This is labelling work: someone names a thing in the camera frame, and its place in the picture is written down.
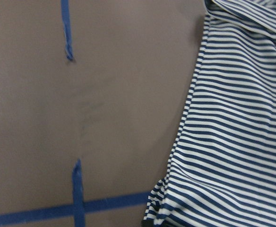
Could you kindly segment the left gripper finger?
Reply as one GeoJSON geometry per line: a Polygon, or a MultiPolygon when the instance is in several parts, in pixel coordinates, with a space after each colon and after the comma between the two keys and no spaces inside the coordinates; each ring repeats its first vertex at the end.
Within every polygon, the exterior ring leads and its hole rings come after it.
{"type": "Polygon", "coordinates": [[[152,219],[142,220],[141,227],[154,227],[154,221],[152,219]]]}

